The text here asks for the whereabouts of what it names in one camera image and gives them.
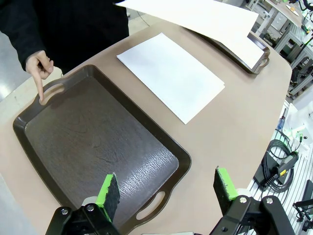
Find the green left gripper left finger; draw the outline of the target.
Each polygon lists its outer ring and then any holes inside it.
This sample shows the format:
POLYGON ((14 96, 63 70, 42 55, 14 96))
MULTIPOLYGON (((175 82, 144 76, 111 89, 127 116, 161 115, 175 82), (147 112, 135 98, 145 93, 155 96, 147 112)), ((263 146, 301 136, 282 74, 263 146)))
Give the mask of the green left gripper left finger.
POLYGON ((73 210, 70 207, 56 209, 46 231, 47 235, 118 235, 113 219, 120 202, 116 175, 108 174, 95 202, 73 210))

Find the green left gripper right finger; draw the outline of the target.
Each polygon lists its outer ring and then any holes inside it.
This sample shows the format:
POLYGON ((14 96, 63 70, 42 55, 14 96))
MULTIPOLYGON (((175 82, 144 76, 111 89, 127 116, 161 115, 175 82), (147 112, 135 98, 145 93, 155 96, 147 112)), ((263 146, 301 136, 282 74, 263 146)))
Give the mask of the green left gripper right finger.
POLYGON ((225 168, 216 168, 213 188, 222 218, 211 231, 212 235, 238 235, 248 227, 257 235, 293 235, 291 223, 280 200, 273 195, 260 201, 239 195, 225 168))

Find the person's right hand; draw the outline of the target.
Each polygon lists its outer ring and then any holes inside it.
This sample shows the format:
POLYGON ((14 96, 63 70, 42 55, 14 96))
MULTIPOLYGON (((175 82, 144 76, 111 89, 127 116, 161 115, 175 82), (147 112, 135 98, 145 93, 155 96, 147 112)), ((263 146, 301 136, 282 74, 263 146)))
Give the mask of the person's right hand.
POLYGON ((25 64, 26 72, 32 75, 40 101, 44 99, 43 80, 53 72, 54 62, 46 55, 44 50, 31 54, 25 64))

